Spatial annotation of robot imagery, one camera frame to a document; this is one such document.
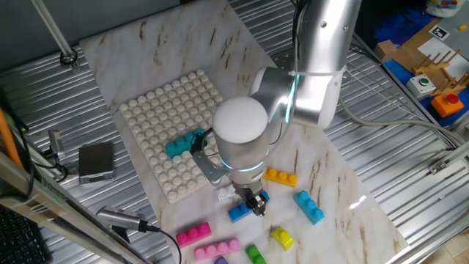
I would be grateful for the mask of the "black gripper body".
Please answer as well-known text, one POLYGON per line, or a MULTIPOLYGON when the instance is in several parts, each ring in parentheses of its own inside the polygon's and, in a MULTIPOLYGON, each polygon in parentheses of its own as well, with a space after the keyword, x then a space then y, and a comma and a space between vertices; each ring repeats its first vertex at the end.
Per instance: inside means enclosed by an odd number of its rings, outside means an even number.
POLYGON ((233 186, 243 201, 253 199, 263 192, 263 185, 261 180, 257 180, 248 184, 233 183, 233 186))

